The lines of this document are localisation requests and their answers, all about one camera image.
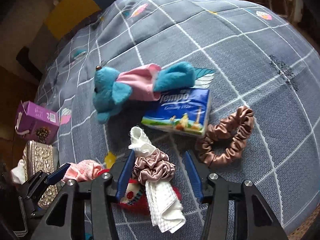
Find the pink towel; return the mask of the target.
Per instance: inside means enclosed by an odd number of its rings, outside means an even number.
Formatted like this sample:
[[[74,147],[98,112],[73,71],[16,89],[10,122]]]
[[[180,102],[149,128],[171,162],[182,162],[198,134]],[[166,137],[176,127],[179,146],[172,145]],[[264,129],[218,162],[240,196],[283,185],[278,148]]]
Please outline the pink towel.
[[[93,160],[83,160],[77,164],[69,164],[70,166],[62,178],[64,183],[70,179],[76,180],[77,182],[94,180],[103,169],[100,163]]]

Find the red fuzzy sock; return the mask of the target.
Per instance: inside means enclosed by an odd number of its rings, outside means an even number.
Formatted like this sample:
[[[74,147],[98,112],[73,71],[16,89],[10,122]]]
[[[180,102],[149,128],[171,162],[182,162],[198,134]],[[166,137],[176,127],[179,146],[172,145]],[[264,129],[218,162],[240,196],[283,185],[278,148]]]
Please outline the red fuzzy sock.
[[[135,179],[130,179],[124,196],[116,202],[122,209],[133,213],[149,215],[149,205],[145,189]]]

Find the white waffle cloth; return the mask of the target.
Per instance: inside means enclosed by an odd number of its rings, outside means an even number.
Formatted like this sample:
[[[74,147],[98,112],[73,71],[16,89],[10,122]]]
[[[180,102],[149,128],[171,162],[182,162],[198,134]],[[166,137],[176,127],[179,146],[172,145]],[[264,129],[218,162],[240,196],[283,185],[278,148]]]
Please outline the white waffle cloth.
[[[129,149],[135,152],[135,158],[147,157],[157,148],[140,127],[131,128],[130,139]],[[170,181],[160,180],[155,183],[147,181],[144,185],[152,225],[157,226],[162,233],[167,231],[175,233],[185,224],[183,206]]]

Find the mauve satin scrunchie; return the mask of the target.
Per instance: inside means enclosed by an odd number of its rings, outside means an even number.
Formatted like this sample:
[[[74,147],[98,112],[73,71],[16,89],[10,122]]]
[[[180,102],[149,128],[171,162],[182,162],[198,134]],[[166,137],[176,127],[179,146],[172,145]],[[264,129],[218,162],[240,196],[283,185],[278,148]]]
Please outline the mauve satin scrunchie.
[[[169,161],[169,156],[156,148],[147,157],[137,157],[132,171],[132,178],[142,185],[146,182],[155,183],[160,180],[172,180],[176,171],[175,164]]]

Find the brown satin scrunchie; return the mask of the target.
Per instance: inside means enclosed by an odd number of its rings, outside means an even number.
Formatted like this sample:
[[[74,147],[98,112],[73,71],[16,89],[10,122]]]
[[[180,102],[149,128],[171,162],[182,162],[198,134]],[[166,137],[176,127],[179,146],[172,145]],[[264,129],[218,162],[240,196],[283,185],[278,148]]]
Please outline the brown satin scrunchie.
[[[239,107],[216,125],[209,124],[204,137],[195,144],[199,160],[217,167],[241,159],[253,128],[254,113],[247,106]]]

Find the blue Tempo tissue pack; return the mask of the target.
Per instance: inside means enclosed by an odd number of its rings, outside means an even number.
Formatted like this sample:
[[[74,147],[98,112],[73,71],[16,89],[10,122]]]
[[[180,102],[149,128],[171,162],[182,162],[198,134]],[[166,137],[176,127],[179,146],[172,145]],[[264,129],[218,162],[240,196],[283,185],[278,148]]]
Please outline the blue Tempo tissue pack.
[[[208,125],[210,103],[208,89],[170,90],[151,104],[141,124],[165,132],[202,137]]]

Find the blue pink plush toy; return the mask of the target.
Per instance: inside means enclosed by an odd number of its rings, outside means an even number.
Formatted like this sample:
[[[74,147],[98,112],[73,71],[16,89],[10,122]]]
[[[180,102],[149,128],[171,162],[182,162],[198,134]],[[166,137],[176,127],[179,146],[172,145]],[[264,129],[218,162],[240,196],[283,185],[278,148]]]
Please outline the blue pink plush toy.
[[[188,62],[165,69],[151,63],[122,73],[111,67],[96,66],[93,105],[97,120],[100,124],[108,122],[129,100],[158,101],[162,92],[193,87],[195,80],[195,68]]]

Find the ornate gold tissue box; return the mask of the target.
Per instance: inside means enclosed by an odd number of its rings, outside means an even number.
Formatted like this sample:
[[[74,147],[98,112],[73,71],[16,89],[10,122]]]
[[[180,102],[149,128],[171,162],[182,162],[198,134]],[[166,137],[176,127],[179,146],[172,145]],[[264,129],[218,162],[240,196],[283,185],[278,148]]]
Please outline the ornate gold tissue box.
[[[59,151],[52,145],[29,140],[23,150],[23,161],[25,179],[28,180],[38,171],[46,173],[56,171],[60,166]],[[49,185],[38,201],[38,206],[42,209],[48,209],[60,189],[60,182],[55,185]]]

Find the purple cardboard box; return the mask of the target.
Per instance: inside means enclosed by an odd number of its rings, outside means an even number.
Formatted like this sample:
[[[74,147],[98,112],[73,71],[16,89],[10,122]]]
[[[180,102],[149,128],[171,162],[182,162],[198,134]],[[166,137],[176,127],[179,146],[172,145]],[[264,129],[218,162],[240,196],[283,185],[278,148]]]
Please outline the purple cardboard box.
[[[31,101],[20,102],[15,132],[25,140],[50,144],[60,127],[58,114]]]

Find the grey checked bed quilt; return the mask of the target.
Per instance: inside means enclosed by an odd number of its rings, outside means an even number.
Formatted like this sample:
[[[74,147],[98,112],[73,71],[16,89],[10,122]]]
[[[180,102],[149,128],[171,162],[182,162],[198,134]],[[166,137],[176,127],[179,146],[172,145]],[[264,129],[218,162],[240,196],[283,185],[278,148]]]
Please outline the grey checked bed quilt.
[[[211,93],[209,122],[242,105],[254,129],[242,158],[217,173],[249,179],[291,233],[319,204],[319,54],[272,11],[240,0],[117,0],[59,46],[36,102],[63,121],[60,163],[119,159],[140,124],[137,103],[107,124],[92,102],[99,64],[120,72],[143,64],[191,63]]]

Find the multicolour headboard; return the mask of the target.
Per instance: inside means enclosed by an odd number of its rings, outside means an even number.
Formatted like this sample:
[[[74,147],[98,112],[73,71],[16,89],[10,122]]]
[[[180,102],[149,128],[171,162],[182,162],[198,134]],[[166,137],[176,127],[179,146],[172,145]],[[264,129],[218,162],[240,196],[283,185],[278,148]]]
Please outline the multicolour headboard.
[[[39,79],[60,40],[115,0],[1,0],[1,67]]]

